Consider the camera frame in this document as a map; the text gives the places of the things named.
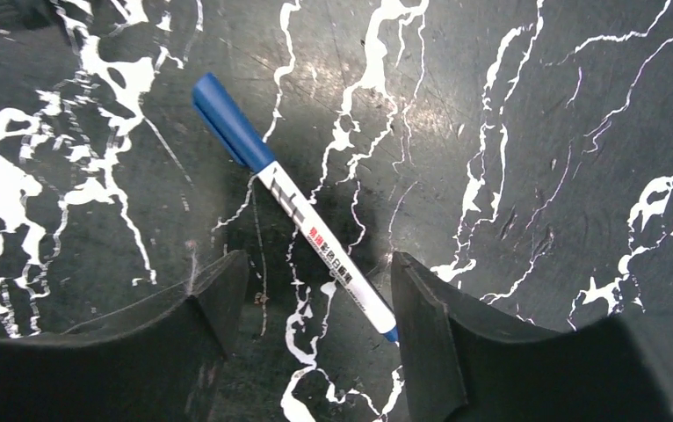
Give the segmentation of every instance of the pen cap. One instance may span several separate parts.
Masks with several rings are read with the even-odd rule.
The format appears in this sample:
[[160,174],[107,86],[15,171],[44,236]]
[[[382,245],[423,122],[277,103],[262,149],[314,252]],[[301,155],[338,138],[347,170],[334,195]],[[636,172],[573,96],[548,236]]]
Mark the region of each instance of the pen cap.
[[192,103],[236,162],[259,173],[274,161],[269,147],[212,73],[204,75],[194,85]]

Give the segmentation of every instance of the blue and white marker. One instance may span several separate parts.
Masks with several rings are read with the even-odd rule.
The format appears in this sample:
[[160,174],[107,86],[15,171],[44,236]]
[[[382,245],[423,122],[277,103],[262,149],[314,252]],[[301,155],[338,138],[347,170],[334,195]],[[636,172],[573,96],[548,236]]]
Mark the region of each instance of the blue and white marker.
[[194,85],[192,104],[233,159],[251,168],[270,190],[373,327],[388,341],[397,342],[393,311],[355,266],[213,74],[204,75]]

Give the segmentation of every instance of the white marker barrel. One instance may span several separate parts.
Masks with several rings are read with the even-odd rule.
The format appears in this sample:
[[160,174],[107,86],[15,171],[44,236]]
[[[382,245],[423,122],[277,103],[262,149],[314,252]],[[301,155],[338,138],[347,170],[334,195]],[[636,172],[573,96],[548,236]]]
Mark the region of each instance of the white marker barrel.
[[257,176],[291,216],[300,233],[330,269],[331,275],[344,286],[373,327],[381,334],[393,330],[396,326],[394,313],[355,266],[326,223],[279,163],[275,161],[267,165]]

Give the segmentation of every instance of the black marble surface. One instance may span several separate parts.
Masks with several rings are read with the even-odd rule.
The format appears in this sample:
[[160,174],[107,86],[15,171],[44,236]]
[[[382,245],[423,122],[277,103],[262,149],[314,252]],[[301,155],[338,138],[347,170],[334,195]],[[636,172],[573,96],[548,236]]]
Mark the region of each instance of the black marble surface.
[[559,331],[673,312],[673,1],[87,4],[0,31],[0,336],[245,249],[209,420],[408,420],[397,350],[193,111],[207,71],[387,298],[398,250]]

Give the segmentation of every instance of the pen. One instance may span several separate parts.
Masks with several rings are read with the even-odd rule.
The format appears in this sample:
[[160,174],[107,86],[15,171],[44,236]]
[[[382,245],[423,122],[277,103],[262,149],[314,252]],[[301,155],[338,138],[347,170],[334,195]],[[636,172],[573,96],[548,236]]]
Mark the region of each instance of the pen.
[[388,341],[397,342],[394,312],[355,266],[213,74],[204,75],[194,85],[192,105],[233,159],[257,174],[375,330]]

